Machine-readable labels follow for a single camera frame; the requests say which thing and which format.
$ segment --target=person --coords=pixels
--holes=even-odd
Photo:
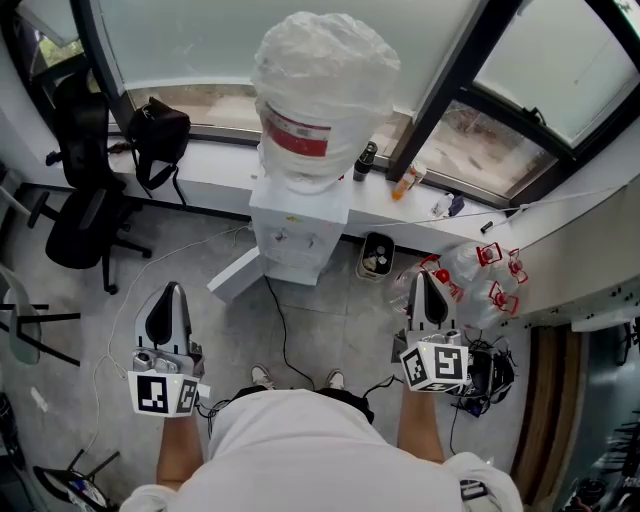
[[[404,385],[396,448],[339,370],[318,392],[276,390],[261,365],[251,376],[218,413],[207,462],[195,416],[165,420],[157,484],[121,512],[522,511],[505,473],[471,453],[445,461],[431,393]]]

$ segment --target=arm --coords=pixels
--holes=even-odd
[[[202,466],[202,448],[195,415],[164,420],[162,445],[156,469],[156,482],[180,489]]]
[[[404,385],[398,448],[419,459],[438,464],[444,462],[432,393],[409,391],[407,385]]]

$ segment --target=white t-shirt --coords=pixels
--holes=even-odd
[[[522,511],[509,476],[475,455],[444,465],[417,459],[387,444],[357,409],[305,390],[229,404],[209,458],[178,492],[145,485],[120,511],[457,512],[471,503],[461,498],[463,480],[482,482],[503,512]]]

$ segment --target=sneaker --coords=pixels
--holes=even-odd
[[[276,389],[275,384],[271,380],[271,375],[267,369],[261,364],[253,365],[251,368],[251,380],[254,386],[264,386],[267,389]]]
[[[331,389],[344,389],[344,375],[340,370],[331,370],[327,376],[325,387]]]

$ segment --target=window frame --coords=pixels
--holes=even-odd
[[[93,70],[100,89],[107,95],[116,123],[109,125],[110,135],[126,133],[135,107],[111,51],[100,16],[99,0],[69,0],[84,54],[67,59],[44,71],[29,76],[22,65],[20,44],[13,30],[15,8],[20,0],[7,0],[3,8],[1,29],[18,74],[47,125],[53,125],[53,106],[47,88],[56,79],[82,69]],[[613,0],[584,0],[620,42],[640,72],[640,38]],[[517,105],[474,84],[485,61],[522,6],[522,0],[479,0],[463,31],[458,34],[439,75],[433,80],[420,110],[400,137],[389,157],[376,157],[374,169],[398,181],[427,141],[449,104],[456,100],[488,115],[507,128],[528,138],[556,158],[545,171],[525,176],[511,197],[490,192],[482,187],[430,171],[426,185],[461,193],[469,199],[497,208],[520,206],[541,199],[591,161],[640,116],[640,83],[605,119],[575,146],[571,147],[547,129],[541,119]],[[194,140],[222,142],[255,147],[260,131],[193,124]]]

